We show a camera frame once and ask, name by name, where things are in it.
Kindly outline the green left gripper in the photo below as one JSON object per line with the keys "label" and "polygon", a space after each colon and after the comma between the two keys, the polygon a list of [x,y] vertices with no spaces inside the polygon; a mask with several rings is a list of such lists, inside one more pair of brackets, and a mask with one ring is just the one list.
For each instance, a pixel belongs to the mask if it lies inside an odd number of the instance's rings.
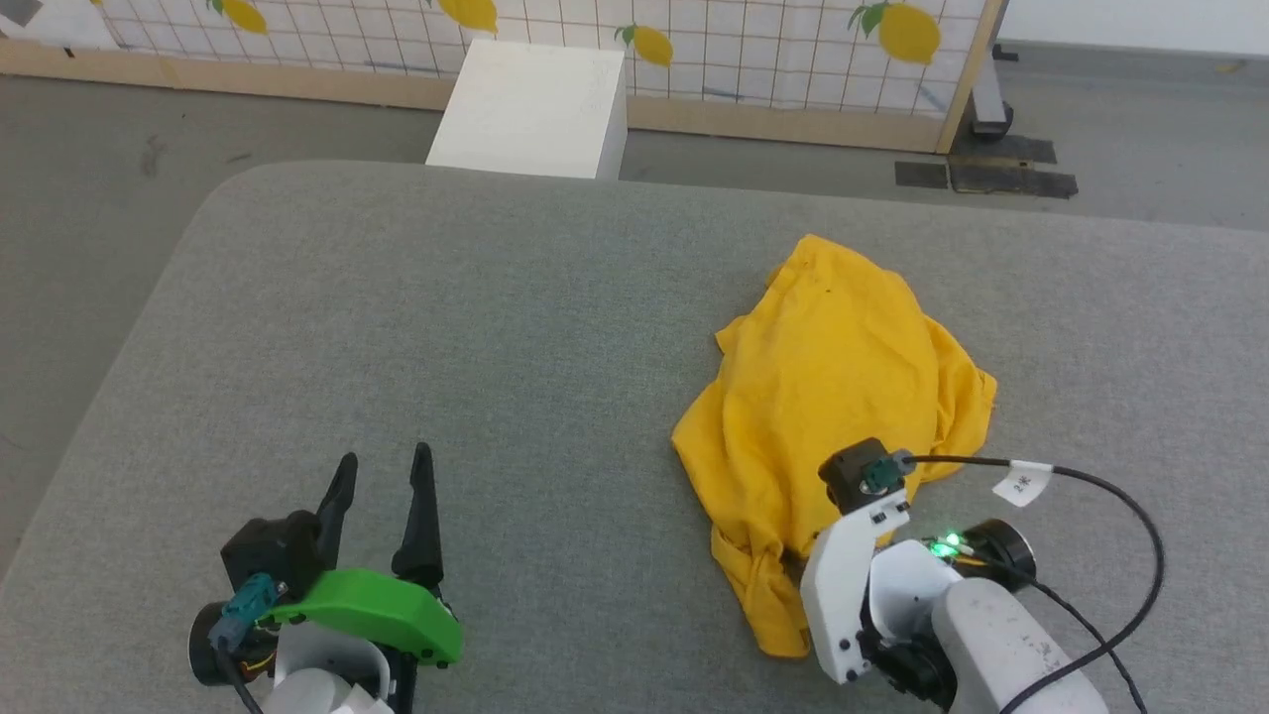
{"label": "green left gripper", "polygon": [[457,663],[464,632],[450,609],[431,592],[444,578],[434,465],[429,443],[418,443],[409,471],[411,502],[404,542],[393,554],[393,577],[376,569],[335,569],[343,525],[355,497],[358,457],[345,453],[316,512],[317,552],[324,572],[303,599],[275,604],[264,619],[313,623],[416,656],[421,663]]}

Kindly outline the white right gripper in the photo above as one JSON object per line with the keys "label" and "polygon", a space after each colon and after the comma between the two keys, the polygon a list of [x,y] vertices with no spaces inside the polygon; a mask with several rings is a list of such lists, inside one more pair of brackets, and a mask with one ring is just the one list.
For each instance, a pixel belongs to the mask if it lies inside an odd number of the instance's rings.
{"label": "white right gripper", "polygon": [[838,685],[865,673],[858,646],[876,543],[909,523],[904,491],[838,517],[819,533],[799,582],[813,654]]}

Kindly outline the yellow t-shirt with white print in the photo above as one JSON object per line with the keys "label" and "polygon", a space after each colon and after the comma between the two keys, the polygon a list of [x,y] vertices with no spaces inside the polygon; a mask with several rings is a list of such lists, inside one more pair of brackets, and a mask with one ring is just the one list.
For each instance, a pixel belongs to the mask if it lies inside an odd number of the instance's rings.
{"label": "yellow t-shirt with white print", "polygon": [[820,467],[869,438],[916,455],[972,455],[987,440],[997,382],[902,276],[815,235],[716,342],[718,374],[671,443],[758,649],[806,658],[810,630],[787,564],[807,559],[838,520]]}

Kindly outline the white box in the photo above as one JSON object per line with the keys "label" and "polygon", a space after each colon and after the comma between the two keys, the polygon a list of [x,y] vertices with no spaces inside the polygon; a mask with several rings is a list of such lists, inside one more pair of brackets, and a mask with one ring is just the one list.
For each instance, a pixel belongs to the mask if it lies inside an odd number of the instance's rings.
{"label": "white box", "polygon": [[473,41],[426,165],[615,180],[629,138],[626,56]]}

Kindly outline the grey screen foot with caster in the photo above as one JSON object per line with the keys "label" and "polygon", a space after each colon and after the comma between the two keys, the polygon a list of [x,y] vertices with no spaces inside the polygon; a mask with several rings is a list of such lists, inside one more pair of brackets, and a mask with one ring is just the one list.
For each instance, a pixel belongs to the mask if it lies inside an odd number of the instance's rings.
{"label": "grey screen foot with caster", "polygon": [[972,90],[972,118],[970,120],[970,134],[980,142],[997,142],[1011,131],[1014,109],[1003,99],[1000,77],[997,77],[997,60],[1018,60],[1016,53],[1008,53],[1001,48],[997,36],[1003,27],[1003,13],[1006,11],[1009,0],[1000,0],[995,27],[989,36],[989,60],[978,71],[978,82]]}

